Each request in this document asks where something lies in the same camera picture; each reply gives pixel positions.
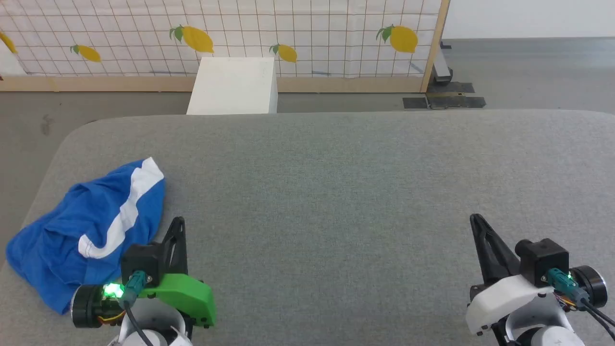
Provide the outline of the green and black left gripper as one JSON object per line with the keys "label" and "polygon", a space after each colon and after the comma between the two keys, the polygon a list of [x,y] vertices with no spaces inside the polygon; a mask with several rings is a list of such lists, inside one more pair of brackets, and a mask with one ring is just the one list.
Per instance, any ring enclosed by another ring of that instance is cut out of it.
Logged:
{"label": "green and black left gripper", "polygon": [[187,275],[186,223],[174,217],[161,243],[163,245],[160,284],[145,287],[139,298],[156,298],[180,313],[196,326],[211,328],[217,322],[217,307],[211,287]]}

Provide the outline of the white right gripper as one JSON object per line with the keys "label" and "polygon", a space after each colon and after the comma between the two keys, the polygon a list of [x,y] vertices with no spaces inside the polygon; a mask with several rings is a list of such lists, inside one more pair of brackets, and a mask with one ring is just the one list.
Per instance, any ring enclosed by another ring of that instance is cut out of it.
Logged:
{"label": "white right gripper", "polygon": [[520,275],[519,258],[482,215],[470,215],[470,226],[484,285],[490,285],[471,300],[466,311],[468,330],[476,334],[483,326],[529,304],[538,294],[553,293],[554,288],[536,287]]}

